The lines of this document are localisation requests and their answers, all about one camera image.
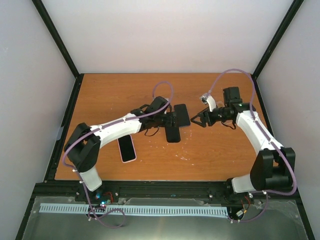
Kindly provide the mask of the blue phone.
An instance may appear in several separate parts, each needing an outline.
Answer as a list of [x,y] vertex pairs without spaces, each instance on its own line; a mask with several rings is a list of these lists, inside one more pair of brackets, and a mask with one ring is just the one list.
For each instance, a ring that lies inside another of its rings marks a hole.
[[174,105],[174,111],[176,113],[178,127],[182,128],[191,125],[186,104],[182,103]]

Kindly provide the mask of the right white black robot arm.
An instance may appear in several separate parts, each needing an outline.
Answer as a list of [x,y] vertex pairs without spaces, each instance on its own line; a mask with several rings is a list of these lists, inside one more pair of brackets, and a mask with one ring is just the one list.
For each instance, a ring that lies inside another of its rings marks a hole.
[[232,128],[240,128],[248,138],[256,159],[249,174],[231,179],[233,192],[293,195],[297,190],[294,150],[284,147],[272,136],[252,102],[243,102],[238,87],[223,89],[223,98],[224,106],[218,107],[209,93],[203,94],[200,100],[207,108],[192,117],[191,122],[205,128],[231,121]]

